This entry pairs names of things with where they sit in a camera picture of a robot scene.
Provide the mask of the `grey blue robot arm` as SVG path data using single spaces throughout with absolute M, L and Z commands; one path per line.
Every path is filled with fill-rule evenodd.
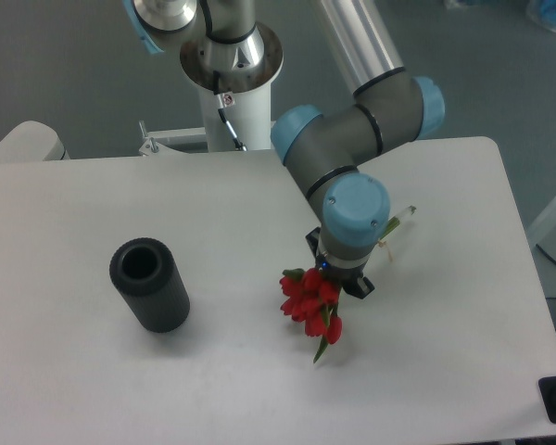
M 438 86 L 409 75 L 372 1 L 315 1 L 354 103 L 333 116 L 312 105 L 271 117 L 271 86 L 284 62 L 274 31 L 251 1 L 127 1 L 148 53 L 176 51 L 195 87 L 208 150 L 273 149 L 320 225 L 307 237 L 316 266 L 362 299 L 363 270 L 385 237 L 390 201 L 361 164 L 437 129 Z

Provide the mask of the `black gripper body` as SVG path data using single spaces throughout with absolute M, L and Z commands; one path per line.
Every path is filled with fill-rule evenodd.
M 331 254 L 319 253 L 316 255 L 315 264 L 322 274 L 332 280 L 338 280 L 342 286 L 353 286 L 364 277 L 363 270 L 367 257 L 356 260 L 342 260 Z

